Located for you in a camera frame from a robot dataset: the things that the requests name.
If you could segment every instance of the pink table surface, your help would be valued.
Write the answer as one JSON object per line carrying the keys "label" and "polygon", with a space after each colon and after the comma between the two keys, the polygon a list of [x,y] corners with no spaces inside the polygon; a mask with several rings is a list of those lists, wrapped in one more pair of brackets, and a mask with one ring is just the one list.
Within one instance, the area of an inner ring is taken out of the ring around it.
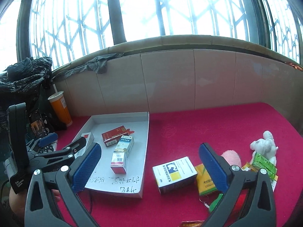
{"label": "pink table surface", "polygon": [[[58,149],[72,141],[89,117],[74,117],[67,131],[58,132]],[[150,115],[143,199],[129,199],[92,191],[92,216],[102,227],[174,226],[181,221],[205,220],[209,214],[195,185],[160,195],[152,167],[184,156],[200,164],[199,145],[208,142],[218,155],[235,150],[242,165],[250,161],[249,144],[272,132],[277,152],[278,183],[274,192],[277,226],[290,217],[303,187],[302,138],[274,108],[264,103]],[[79,193],[89,209],[88,191]],[[65,220],[72,224],[62,201]]]}

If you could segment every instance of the human hand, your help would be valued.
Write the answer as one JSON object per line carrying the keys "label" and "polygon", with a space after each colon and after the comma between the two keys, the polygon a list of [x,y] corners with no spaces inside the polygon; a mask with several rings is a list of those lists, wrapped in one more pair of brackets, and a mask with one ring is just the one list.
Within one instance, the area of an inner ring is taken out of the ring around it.
{"label": "human hand", "polygon": [[[53,194],[56,201],[60,201],[60,193],[58,190],[53,189]],[[9,205],[13,213],[20,219],[24,219],[25,213],[25,202],[27,197],[27,190],[24,190],[18,194],[15,194],[14,190],[11,188],[9,192]]]}

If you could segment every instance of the pink plush toy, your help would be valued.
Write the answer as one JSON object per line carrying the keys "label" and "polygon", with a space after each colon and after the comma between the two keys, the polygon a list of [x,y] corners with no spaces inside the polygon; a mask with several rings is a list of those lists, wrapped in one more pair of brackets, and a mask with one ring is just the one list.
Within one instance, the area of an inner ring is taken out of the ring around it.
{"label": "pink plush toy", "polygon": [[221,155],[231,166],[237,165],[241,168],[241,160],[234,150],[227,150]]}

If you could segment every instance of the screw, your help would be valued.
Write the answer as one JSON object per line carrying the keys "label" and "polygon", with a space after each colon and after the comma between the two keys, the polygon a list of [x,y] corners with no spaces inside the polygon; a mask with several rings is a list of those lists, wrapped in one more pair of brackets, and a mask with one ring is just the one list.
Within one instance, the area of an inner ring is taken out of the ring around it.
{"label": "screw", "polygon": [[61,171],[62,171],[62,172],[66,172],[68,169],[69,169],[68,166],[62,166],[62,167],[61,167]]}
{"label": "screw", "polygon": [[265,170],[265,169],[260,169],[260,172],[262,173],[262,174],[266,174],[267,173],[267,171]]}
{"label": "screw", "polygon": [[236,165],[232,165],[231,166],[231,169],[233,170],[233,171],[238,171],[238,170],[240,170],[240,167],[239,166],[236,166]]}
{"label": "screw", "polygon": [[40,169],[37,169],[37,170],[34,171],[34,174],[38,175],[38,174],[40,174],[40,172],[41,172]]}

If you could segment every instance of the smartphone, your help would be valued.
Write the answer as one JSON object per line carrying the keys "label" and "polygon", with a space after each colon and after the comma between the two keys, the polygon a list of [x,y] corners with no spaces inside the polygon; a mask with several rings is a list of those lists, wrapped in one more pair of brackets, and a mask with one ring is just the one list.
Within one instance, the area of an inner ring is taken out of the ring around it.
{"label": "smartphone", "polygon": [[31,129],[37,139],[47,136],[47,130],[45,129],[39,109],[36,109],[29,115],[29,122],[31,124]]}

